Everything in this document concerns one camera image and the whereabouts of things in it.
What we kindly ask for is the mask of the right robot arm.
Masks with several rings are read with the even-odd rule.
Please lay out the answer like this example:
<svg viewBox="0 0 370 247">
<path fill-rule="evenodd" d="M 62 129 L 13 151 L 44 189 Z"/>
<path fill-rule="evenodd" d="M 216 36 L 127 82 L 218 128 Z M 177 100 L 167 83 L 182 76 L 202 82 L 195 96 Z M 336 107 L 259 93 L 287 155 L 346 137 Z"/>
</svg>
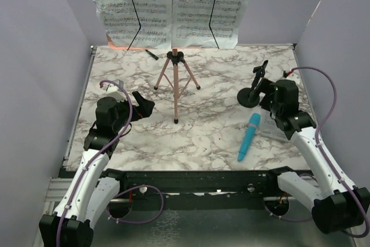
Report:
<svg viewBox="0 0 370 247">
<path fill-rule="evenodd" d="M 288 168 L 273 170 L 265 188 L 273 196 L 286 192 L 304 205 L 324 234 L 368 224 L 369 191 L 359 188 L 342 171 L 321 139 L 310 114 L 300 110 L 299 90 L 292 80 L 262 78 L 249 102 L 270 113 L 278 129 L 299 150 L 316 178 L 317 187 Z"/>
</svg>

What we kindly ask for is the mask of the sheet music page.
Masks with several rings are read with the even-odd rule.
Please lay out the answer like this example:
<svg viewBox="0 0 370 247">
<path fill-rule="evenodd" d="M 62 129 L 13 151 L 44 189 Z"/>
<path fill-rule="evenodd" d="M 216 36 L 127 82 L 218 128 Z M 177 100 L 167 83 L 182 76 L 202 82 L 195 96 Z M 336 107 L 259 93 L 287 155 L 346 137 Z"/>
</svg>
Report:
<svg viewBox="0 0 370 247">
<path fill-rule="evenodd" d="M 93 0 L 106 35 L 123 49 L 168 49 L 172 0 Z"/>
<path fill-rule="evenodd" d="M 173 0 L 172 46 L 233 49 L 249 0 Z"/>
</svg>

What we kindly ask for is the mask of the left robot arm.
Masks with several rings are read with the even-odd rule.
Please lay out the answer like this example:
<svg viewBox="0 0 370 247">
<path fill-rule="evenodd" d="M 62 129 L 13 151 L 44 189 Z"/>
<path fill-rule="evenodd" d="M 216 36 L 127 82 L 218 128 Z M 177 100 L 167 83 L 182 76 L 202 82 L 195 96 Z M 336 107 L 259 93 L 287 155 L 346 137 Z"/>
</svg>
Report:
<svg viewBox="0 0 370 247">
<path fill-rule="evenodd" d="M 95 122 L 84 140 L 79 167 L 63 199 L 51 215 L 39 222 L 45 246 L 90 246 L 94 227 L 113 197 L 126 194 L 128 184 L 115 177 L 103 177 L 119 137 L 133 121 L 149 117 L 155 106 L 138 91 L 132 93 L 137 105 L 122 93 L 109 93 L 97 101 Z"/>
</svg>

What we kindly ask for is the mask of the teal toy microphone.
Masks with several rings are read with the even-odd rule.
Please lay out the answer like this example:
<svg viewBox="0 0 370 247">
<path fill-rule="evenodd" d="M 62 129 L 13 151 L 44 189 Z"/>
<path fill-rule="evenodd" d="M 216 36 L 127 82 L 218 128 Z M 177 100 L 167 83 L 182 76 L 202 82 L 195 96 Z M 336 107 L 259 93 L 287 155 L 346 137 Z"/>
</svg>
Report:
<svg viewBox="0 0 370 247">
<path fill-rule="evenodd" d="M 241 162 L 245 158 L 248 152 L 248 149 L 252 143 L 252 140 L 254 138 L 254 135 L 256 133 L 256 129 L 258 128 L 260 124 L 260 120 L 261 120 L 261 115 L 259 113 L 254 113 L 251 115 L 248 125 L 247 125 L 245 136 L 239 148 L 238 158 L 237 158 L 238 162 Z"/>
</svg>

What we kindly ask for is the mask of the pink music stand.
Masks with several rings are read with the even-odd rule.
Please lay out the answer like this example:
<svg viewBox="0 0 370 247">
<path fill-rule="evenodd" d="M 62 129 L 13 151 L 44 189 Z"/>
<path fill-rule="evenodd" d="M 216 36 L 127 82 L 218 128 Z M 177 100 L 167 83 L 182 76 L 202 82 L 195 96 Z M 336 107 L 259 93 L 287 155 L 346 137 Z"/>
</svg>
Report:
<svg viewBox="0 0 370 247">
<path fill-rule="evenodd" d="M 173 89 L 173 96 L 175 99 L 178 99 L 182 94 L 182 91 L 179 89 L 179 64 L 184 62 L 184 55 L 181 52 L 182 47 L 173 47 L 172 41 L 171 46 L 168 48 L 166 64 L 172 64 L 173 66 L 173 79 L 169 81 Z"/>
</svg>

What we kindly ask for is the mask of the black microphone stand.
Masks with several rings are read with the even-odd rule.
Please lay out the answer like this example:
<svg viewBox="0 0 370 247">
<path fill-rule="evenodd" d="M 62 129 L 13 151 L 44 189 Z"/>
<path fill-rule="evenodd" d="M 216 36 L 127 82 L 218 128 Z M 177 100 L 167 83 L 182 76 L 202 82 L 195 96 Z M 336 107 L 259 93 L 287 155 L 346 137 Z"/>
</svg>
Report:
<svg viewBox="0 0 370 247">
<path fill-rule="evenodd" d="M 256 107 L 260 101 L 258 94 L 254 93 L 259 81 L 265 76 L 265 69 L 268 65 L 268 60 L 265 60 L 262 65 L 253 68 L 255 74 L 251 87 L 241 89 L 237 94 L 237 100 L 240 105 L 246 108 Z"/>
</svg>

